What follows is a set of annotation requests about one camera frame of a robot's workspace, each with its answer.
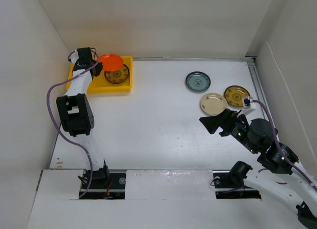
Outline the orange plate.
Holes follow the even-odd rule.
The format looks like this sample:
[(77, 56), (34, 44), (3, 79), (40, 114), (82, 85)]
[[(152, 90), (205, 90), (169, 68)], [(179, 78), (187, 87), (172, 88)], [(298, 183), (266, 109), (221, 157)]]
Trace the orange plate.
[(124, 64), (122, 57), (114, 53), (101, 55), (99, 61), (103, 65), (103, 70), (109, 72), (120, 69)]

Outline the yellow brown plate front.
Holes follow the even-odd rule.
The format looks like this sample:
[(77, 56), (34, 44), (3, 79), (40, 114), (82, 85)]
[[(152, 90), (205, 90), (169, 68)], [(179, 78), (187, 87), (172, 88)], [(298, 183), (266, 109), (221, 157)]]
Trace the yellow brown plate front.
[(130, 70), (129, 67), (125, 64), (123, 66), (115, 71), (105, 71), (104, 72), (105, 79), (111, 83), (111, 84), (122, 84), (125, 81), (128, 80), (130, 76)]

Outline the blue patterned plate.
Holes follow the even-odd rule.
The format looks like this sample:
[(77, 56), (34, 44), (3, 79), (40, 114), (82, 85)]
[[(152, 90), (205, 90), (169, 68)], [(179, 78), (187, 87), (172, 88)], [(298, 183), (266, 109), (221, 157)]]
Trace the blue patterned plate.
[(186, 87), (195, 93), (202, 93), (211, 86), (210, 77), (204, 72), (191, 72), (185, 78)]

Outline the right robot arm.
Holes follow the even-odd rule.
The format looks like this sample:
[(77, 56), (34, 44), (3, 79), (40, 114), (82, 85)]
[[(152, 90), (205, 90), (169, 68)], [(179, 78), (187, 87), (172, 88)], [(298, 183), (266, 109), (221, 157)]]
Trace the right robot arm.
[(249, 123), (244, 114), (225, 109), (217, 116), (200, 118), (200, 122), (210, 134), (222, 129), (221, 137), (232, 136), (249, 152), (258, 154), (257, 162), (286, 184), (266, 179), (251, 165), (237, 161), (229, 171), (214, 173), (212, 183), (224, 189), (221, 194), (252, 188), (284, 205), (304, 227), (317, 227), (317, 183), (296, 165), (298, 156), (277, 140), (277, 129), (270, 121), (254, 119)]

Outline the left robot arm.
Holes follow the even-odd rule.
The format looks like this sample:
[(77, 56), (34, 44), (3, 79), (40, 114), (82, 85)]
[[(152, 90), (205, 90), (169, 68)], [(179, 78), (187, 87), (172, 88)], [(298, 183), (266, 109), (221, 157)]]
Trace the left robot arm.
[(85, 53), (79, 49), (69, 56), (68, 61), (74, 65), (73, 77), (66, 93), (56, 99), (61, 126), (69, 133), (68, 140), (82, 148), (87, 155), (87, 172), (79, 179), (83, 182), (92, 181), (103, 188), (110, 183), (110, 173), (94, 143), (92, 129), (95, 118), (87, 98), (88, 87), (103, 66), (93, 58), (91, 51)]

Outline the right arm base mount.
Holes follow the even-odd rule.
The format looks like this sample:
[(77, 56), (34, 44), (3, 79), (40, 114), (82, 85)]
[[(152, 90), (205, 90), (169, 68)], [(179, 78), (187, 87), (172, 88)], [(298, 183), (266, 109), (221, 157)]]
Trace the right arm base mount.
[(261, 199), (259, 191), (234, 183), (229, 178), (229, 170), (215, 170), (212, 172), (211, 187), (215, 189), (216, 199)]

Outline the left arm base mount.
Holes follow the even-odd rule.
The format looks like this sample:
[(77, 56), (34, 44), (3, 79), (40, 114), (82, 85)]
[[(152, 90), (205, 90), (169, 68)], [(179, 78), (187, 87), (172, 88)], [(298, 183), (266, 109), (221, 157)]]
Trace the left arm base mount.
[(126, 173), (123, 170), (109, 170), (108, 166), (93, 171), (89, 189), (90, 171), (78, 176), (81, 181), (79, 199), (82, 200), (121, 200), (125, 199)]

